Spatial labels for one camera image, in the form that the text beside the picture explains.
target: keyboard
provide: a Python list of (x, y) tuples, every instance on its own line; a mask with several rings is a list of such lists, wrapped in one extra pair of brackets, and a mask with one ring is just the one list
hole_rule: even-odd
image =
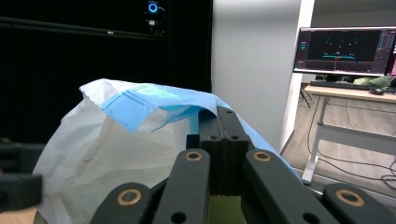
[(352, 83), (345, 82), (330, 82), (330, 81), (311, 81), (309, 83), (311, 86), (318, 87), (331, 87), (331, 88), (340, 88), (340, 89), (348, 89), (348, 90), (358, 90), (358, 91), (369, 91), (369, 86), (364, 85), (356, 85)]

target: white wall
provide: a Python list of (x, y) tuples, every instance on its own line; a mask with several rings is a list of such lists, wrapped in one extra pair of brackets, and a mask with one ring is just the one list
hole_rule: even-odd
[[(373, 8), (379, 2), (373, 2)], [(329, 12), (329, 14), (314, 15), (312, 27), (337, 26), (394, 26), (396, 25), (395, 6), (387, 10), (351, 11), (344, 13)]]
[[(300, 7), (300, 16), (298, 20), (298, 29), (300, 27), (309, 27), (311, 25), (312, 12), (314, 10), (315, 0), (302, 0)], [(294, 131), (294, 123), (297, 113), (297, 105), (300, 97), (300, 88), (302, 81), (308, 82), (315, 79), (313, 75), (303, 75), (293, 73), (291, 76), (289, 98), (287, 101), (286, 113), (283, 122), (283, 133), (281, 138), (281, 148), (288, 142), (292, 132)]]
[(213, 93), (282, 148), (301, 0), (215, 0)]

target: white plastic bag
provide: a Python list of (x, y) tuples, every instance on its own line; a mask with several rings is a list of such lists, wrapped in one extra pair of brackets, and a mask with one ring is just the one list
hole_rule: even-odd
[[(210, 93), (155, 84), (99, 79), (80, 90), (83, 100), (64, 116), (34, 170), (44, 178), (37, 209), (48, 223), (89, 223), (115, 187), (155, 186), (169, 176), (187, 134), (198, 132), (198, 112), (228, 107)], [(275, 152), (241, 123), (256, 148)]]

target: desk leg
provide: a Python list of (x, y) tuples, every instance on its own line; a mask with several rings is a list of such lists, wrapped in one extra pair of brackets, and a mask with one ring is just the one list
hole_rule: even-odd
[(311, 156), (309, 157), (309, 161), (305, 166), (305, 170), (304, 170), (303, 177), (302, 177), (303, 183), (305, 185), (311, 184), (312, 176), (314, 175), (315, 167), (317, 166), (318, 145), (319, 145), (319, 140), (320, 140), (321, 133), (323, 130), (323, 117), (324, 117), (324, 112), (326, 110), (326, 105), (327, 105), (328, 100), (329, 100), (328, 96), (325, 96), (323, 99), (322, 110), (320, 111), (320, 117), (319, 117), (319, 121), (318, 121), (317, 132), (315, 134), (314, 145), (312, 147)]

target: gray floor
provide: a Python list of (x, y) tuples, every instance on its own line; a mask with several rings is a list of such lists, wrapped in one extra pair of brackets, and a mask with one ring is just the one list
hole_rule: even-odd
[[(310, 155), (308, 136), (309, 148), (312, 148), (321, 109), (321, 103), (319, 103), (316, 110), (318, 97), (310, 96), (312, 100), (309, 97), (307, 99), (311, 108), (308, 107), (303, 98), (300, 98), (293, 136), (282, 151), (283, 157), (299, 174), (302, 173), (308, 161)], [(361, 131), (395, 136), (396, 105), (331, 98), (326, 108), (324, 122)], [(321, 190), (326, 184), (345, 182), (366, 189), (379, 201), (395, 207), (396, 210), (396, 190), (387, 187), (381, 180), (383, 175), (393, 175), (395, 182), (388, 183), (396, 188), (396, 176), (389, 169), (395, 162), (395, 156), (323, 140), (319, 141), (318, 150), (321, 160), (318, 161), (315, 171), (316, 176), (314, 176), (314, 183), (311, 188)], [(396, 164), (393, 164), (392, 169), (396, 170)]]

